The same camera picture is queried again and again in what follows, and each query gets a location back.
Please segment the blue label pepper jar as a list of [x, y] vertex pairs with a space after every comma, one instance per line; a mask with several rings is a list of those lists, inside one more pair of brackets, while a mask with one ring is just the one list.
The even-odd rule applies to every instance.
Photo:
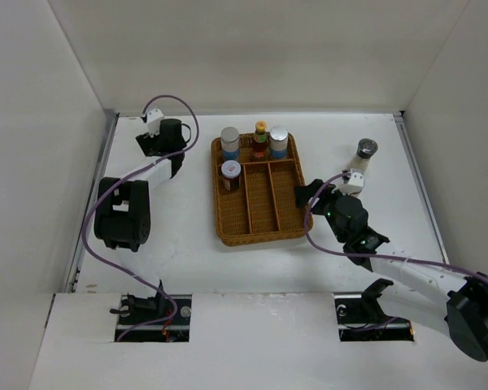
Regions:
[[269, 132], [271, 159], [283, 159], [287, 156], [289, 133], [283, 126], [275, 126]]
[[221, 153], [224, 161], [239, 158], [240, 134], [235, 127], [226, 127], [220, 134]]

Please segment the yellow cap sauce bottle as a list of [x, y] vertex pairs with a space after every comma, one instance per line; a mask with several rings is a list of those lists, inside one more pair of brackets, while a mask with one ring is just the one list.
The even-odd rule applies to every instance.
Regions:
[[251, 157], [254, 161], [262, 161], [266, 158], [268, 150], [267, 124], [258, 121], [255, 124], [255, 132], [251, 142]]

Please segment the white lid sauce jar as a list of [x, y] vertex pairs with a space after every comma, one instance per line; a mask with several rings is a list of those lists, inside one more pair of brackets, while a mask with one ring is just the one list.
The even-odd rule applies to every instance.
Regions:
[[239, 189], [242, 167], [238, 161], [224, 161], [221, 165], [220, 172], [222, 175], [222, 183], [226, 190], [234, 191]]

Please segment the black top salt grinder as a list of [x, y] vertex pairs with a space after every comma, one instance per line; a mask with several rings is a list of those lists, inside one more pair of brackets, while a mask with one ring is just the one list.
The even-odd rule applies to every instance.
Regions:
[[353, 157], [346, 165], [346, 170], [359, 172], [364, 175], [368, 169], [371, 158], [377, 151], [378, 144], [373, 139], [363, 138], [359, 140]]

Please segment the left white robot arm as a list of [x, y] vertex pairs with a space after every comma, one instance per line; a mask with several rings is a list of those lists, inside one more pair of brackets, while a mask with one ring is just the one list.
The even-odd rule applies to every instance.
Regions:
[[184, 150], [192, 137], [191, 127], [179, 119], [143, 117], [147, 132], [135, 136], [145, 157], [133, 172], [123, 177], [105, 176], [98, 186], [98, 206], [94, 212], [94, 235], [104, 245], [119, 250], [118, 267], [136, 276], [140, 271], [131, 254], [148, 241], [151, 231], [150, 198], [163, 182], [176, 176], [185, 159]]

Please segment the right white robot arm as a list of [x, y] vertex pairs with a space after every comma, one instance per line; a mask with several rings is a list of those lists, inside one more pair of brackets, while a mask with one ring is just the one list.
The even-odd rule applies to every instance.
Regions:
[[363, 316], [419, 323], [449, 337], [473, 360], [488, 361], [488, 275], [405, 253], [378, 253], [390, 240], [369, 227], [368, 212], [354, 195], [362, 187], [362, 175], [351, 173], [339, 186], [316, 179], [295, 187], [294, 195], [306, 218], [325, 218], [342, 244], [338, 256], [379, 275], [362, 293]]

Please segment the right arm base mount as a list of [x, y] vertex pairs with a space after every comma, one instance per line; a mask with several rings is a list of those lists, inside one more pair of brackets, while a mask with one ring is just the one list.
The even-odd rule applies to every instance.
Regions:
[[377, 299], [393, 284], [379, 279], [363, 292], [341, 292], [334, 295], [341, 342], [414, 341], [411, 323], [387, 316]]

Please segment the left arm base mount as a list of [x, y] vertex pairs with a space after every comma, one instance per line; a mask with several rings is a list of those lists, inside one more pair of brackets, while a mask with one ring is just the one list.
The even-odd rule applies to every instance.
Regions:
[[116, 316], [115, 342], [185, 343], [190, 341], [192, 296], [172, 296], [175, 305], [157, 292], [153, 297], [122, 296]]

